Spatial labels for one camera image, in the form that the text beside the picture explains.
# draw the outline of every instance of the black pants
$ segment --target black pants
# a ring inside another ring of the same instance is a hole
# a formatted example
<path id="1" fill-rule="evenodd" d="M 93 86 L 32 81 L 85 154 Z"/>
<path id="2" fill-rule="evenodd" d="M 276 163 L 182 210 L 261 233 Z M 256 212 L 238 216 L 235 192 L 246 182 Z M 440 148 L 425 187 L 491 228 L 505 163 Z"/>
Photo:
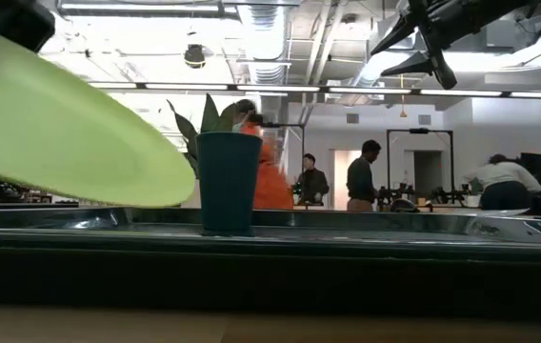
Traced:
<path id="1" fill-rule="evenodd" d="M 502 182 L 484 189 L 480 198 L 482 210 L 520 210 L 531 206 L 531 196 L 517 181 Z"/>

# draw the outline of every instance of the orange jacket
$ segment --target orange jacket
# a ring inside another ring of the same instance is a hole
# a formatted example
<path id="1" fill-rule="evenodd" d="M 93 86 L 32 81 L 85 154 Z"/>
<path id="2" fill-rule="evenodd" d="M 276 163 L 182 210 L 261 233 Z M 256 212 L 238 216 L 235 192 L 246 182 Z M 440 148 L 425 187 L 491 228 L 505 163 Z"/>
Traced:
<path id="1" fill-rule="evenodd" d="M 241 132 L 259 135 L 259 128 L 247 123 L 241 127 Z M 272 160 L 272 147 L 265 142 L 260 153 L 253 207 L 256 210 L 293 210 L 290 186 Z"/>

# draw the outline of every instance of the dark jacket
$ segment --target dark jacket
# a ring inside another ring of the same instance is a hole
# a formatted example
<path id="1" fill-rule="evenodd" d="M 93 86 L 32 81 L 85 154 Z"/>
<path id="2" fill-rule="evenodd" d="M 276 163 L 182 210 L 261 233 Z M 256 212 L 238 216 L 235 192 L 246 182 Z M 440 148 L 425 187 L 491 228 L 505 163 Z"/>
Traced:
<path id="1" fill-rule="evenodd" d="M 317 193 L 321 193 L 323 196 L 330 191 L 328 180 L 326 180 L 326 175 L 322 171 L 315 168 L 301 173 L 298 177 L 298 182 L 302 186 L 302 196 L 300 201 L 309 201 L 314 203 L 315 195 Z"/>
<path id="2" fill-rule="evenodd" d="M 363 157 L 354 160 L 347 171 L 349 198 L 374 202 L 376 190 L 372 184 L 370 162 Z"/>

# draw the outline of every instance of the dark green cup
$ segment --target dark green cup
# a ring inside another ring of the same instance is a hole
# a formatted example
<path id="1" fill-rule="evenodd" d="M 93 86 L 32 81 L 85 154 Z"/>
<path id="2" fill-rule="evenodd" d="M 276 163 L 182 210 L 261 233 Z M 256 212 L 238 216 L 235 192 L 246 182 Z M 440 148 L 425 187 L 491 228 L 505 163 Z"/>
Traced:
<path id="1" fill-rule="evenodd" d="M 196 136 L 203 227 L 216 232 L 247 232 L 262 139 L 234 132 Z"/>

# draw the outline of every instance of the khaki pants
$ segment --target khaki pants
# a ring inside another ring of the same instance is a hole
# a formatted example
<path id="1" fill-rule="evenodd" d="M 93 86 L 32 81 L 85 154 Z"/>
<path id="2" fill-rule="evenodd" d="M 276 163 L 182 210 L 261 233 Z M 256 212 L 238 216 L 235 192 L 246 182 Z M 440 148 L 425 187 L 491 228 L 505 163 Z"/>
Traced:
<path id="1" fill-rule="evenodd" d="M 351 199 L 347 203 L 349 212 L 372 212 L 372 203 L 366 200 Z"/>

